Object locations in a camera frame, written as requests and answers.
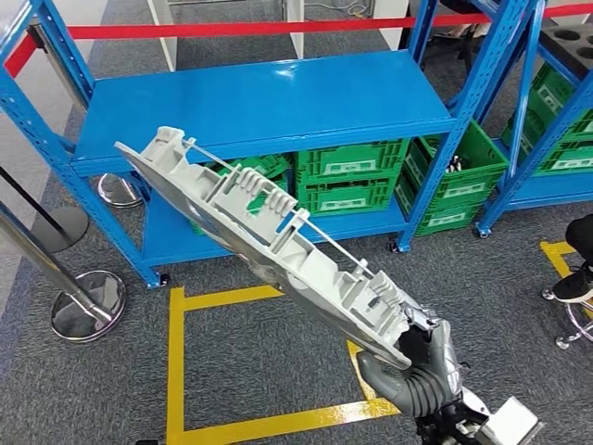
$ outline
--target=person's foot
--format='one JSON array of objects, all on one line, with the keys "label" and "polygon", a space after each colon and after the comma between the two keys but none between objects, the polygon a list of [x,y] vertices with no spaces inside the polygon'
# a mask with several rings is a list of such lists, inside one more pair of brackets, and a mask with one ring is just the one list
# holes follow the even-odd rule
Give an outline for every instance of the person's foot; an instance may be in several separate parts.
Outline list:
[{"label": "person's foot", "polygon": [[593,271],[585,262],[576,272],[558,281],[552,292],[555,299],[563,303],[582,303],[593,299]]}]

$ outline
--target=chrome stanchion base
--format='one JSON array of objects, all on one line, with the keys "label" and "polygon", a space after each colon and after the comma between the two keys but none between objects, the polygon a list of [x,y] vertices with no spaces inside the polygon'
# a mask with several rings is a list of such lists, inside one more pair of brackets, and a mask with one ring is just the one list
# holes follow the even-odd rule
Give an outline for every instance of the chrome stanchion base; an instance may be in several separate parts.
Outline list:
[{"label": "chrome stanchion base", "polygon": [[129,209],[143,202],[131,184],[112,173],[101,176],[97,188],[103,201],[118,209]]},{"label": "chrome stanchion base", "polygon": [[94,302],[109,312],[111,321],[105,323],[94,318],[69,295],[60,292],[52,310],[52,329],[60,337],[75,343],[96,340],[109,332],[124,312],[125,287],[115,273],[87,272],[77,276],[76,283],[86,290]]},{"label": "chrome stanchion base", "polygon": [[50,253],[74,246],[89,228],[89,217],[76,207],[60,207],[49,213],[63,229],[63,234],[58,232],[44,218],[35,221],[31,233]]}]

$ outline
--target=stanchion post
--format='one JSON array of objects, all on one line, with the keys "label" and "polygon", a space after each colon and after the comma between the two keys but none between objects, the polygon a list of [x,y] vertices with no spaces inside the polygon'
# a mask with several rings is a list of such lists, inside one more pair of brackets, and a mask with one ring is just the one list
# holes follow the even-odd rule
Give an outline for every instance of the stanchion post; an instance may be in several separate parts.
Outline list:
[{"label": "stanchion post", "polygon": [[52,314],[53,329],[59,336],[75,342],[92,341],[109,331],[122,314],[125,289],[117,275],[93,271],[75,279],[2,201],[0,231],[61,290]]}]

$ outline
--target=shelf upright post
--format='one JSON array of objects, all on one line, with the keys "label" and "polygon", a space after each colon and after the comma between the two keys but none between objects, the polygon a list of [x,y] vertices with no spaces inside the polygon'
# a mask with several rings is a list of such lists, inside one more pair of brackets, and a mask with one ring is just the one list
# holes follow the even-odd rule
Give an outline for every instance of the shelf upright post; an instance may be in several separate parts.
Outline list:
[{"label": "shelf upright post", "polygon": [[509,74],[512,70],[512,67],[519,60],[523,52],[529,36],[530,23],[530,18],[532,16],[532,11],[536,7],[538,0],[530,0],[527,7],[523,20],[517,29],[517,32],[513,35],[511,43],[506,47],[502,54],[502,60],[494,71],[493,79],[490,81],[488,88],[482,97],[482,100],[478,105],[478,109],[474,113],[474,118],[479,124],[482,124],[488,116],[488,113],[492,108],[494,99],[500,92],[502,85],[506,81]]},{"label": "shelf upright post", "polygon": [[86,110],[92,97],[94,79],[84,59],[51,0],[44,0],[36,17],[41,25],[43,43],[48,46],[46,50],[51,52],[51,59],[59,66],[58,75],[66,77],[66,86],[74,89],[75,97]]},{"label": "shelf upright post", "polygon": [[506,172],[506,180],[512,178],[517,171],[517,161],[519,158],[519,150],[521,149],[523,124],[525,123],[525,114],[527,112],[527,100],[530,98],[531,75],[533,72],[536,56],[537,56],[537,45],[539,41],[541,21],[543,19],[543,9],[545,7],[545,0],[538,0],[533,17],[530,19],[530,26],[527,40],[527,51],[525,52],[525,58],[523,61],[523,71],[519,84],[517,109],[515,111],[515,123],[512,127],[512,140],[511,142],[511,158],[509,159],[511,165]]},{"label": "shelf upright post", "polygon": [[414,205],[410,213],[407,227],[397,240],[399,251],[410,250],[410,242],[424,217],[429,204],[441,184],[445,169],[490,84],[494,70],[501,62],[502,52],[510,44],[521,24],[521,15],[527,5],[524,0],[502,2],[493,19],[493,26],[484,41],[482,49],[470,71],[463,90],[459,95],[453,113],[456,119],[453,128],[441,140],[441,146],[431,162]]},{"label": "shelf upright post", "polygon": [[568,128],[578,119],[583,111],[593,105],[593,70],[590,70],[575,93],[554,122],[530,153],[517,171],[500,191],[498,197],[490,203],[479,222],[475,224],[481,237],[492,232],[493,224],[500,218],[512,197],[523,183],[529,179],[547,154],[555,146]]},{"label": "shelf upright post", "polygon": [[[71,66],[73,72],[78,73],[80,79],[78,85],[81,87],[90,87],[89,90],[84,90],[87,92],[84,94],[91,99],[94,81],[57,14],[55,6],[51,0],[32,0],[28,6],[23,6],[17,19],[11,23],[11,27],[6,30],[0,40],[0,108],[5,111],[21,133],[24,134],[55,172],[72,197],[117,246],[149,287],[159,286],[158,274],[147,266],[134,242],[109,210],[100,202],[99,197],[91,188],[88,181],[79,177],[70,164],[73,147],[65,145],[63,142],[63,138],[54,133],[48,126],[4,66],[5,60],[10,55],[11,50],[29,24],[29,20],[31,20],[33,14],[38,11],[43,29],[60,42],[58,46],[61,48],[59,51],[60,57],[67,57],[69,60],[63,59],[61,63],[64,66]],[[44,14],[43,20],[41,19],[41,14]]]},{"label": "shelf upright post", "polygon": [[410,37],[408,50],[417,64],[422,61],[426,42],[428,42],[431,28],[432,28],[432,22],[435,21],[435,13],[438,3],[438,0],[422,0],[418,15],[416,17],[416,23]]}]

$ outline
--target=green plastic crate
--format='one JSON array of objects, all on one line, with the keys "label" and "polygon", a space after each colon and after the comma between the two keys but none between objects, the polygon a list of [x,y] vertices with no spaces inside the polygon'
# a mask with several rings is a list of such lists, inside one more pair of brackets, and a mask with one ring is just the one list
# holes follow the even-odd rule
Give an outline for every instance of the green plastic crate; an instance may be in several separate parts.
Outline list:
[{"label": "green plastic crate", "polygon": [[563,142],[542,161],[535,174],[593,172],[593,141]]},{"label": "green plastic crate", "polygon": [[297,184],[297,198],[312,215],[343,215],[386,209],[393,195],[395,177],[358,181]]},{"label": "green plastic crate", "polygon": [[[417,192],[412,185],[407,172],[404,171],[395,185],[395,197],[400,208],[407,216],[410,214]],[[444,230],[459,229],[469,225],[481,204],[466,204],[446,209],[428,210],[416,229],[416,236],[429,235]]]},{"label": "green plastic crate", "polygon": [[303,184],[398,176],[410,139],[335,146],[294,154],[297,180]]},{"label": "green plastic crate", "polygon": [[560,111],[575,92],[575,88],[550,64],[545,63],[531,83],[531,90],[536,92],[552,110]]},{"label": "green plastic crate", "polygon": [[[290,168],[287,155],[267,155],[253,156],[252,158],[235,159],[229,162],[231,167],[241,163],[242,167],[250,167],[266,178],[275,178]],[[229,169],[223,168],[217,171],[220,174],[227,173]]]},{"label": "green plastic crate", "polygon": [[428,212],[416,229],[416,236],[430,235],[444,230],[461,229],[472,223],[481,204],[456,206]]},{"label": "green plastic crate", "polygon": [[[533,108],[540,117],[549,125],[548,121],[548,111],[555,116],[558,115],[562,107],[570,99],[575,92],[569,81],[564,79],[559,72],[553,69],[551,65],[545,63],[533,79],[531,84],[533,93],[536,94],[541,102],[533,100],[530,97],[529,107]],[[593,140],[593,110],[584,112],[580,118],[570,125],[564,134],[562,141],[582,141]]]},{"label": "green plastic crate", "polygon": [[[419,137],[410,145],[404,165],[416,190],[419,190],[425,180],[439,141],[439,136]],[[446,172],[429,209],[481,204],[509,166],[509,160],[475,121],[470,123],[455,154],[462,158],[464,169]]]},{"label": "green plastic crate", "polygon": [[409,215],[414,205],[417,192],[414,190],[408,172],[404,170],[397,178],[395,189],[394,190],[397,202],[404,215]]},{"label": "green plastic crate", "polygon": [[[274,182],[276,183],[276,185],[278,185],[282,190],[284,191],[288,190],[288,177],[286,174],[283,174],[281,177],[277,178]],[[260,212],[260,210],[262,209],[262,207],[263,207],[263,203],[266,201],[266,197],[267,196],[265,193],[260,193],[259,196],[256,197],[254,200],[249,203],[247,209],[249,210],[250,213],[253,215],[257,215],[258,212]],[[188,221],[189,222],[189,225],[192,226],[192,231],[194,232],[195,235],[204,234],[204,232],[202,232],[202,229],[201,229],[200,226],[191,220],[188,220]]]}]

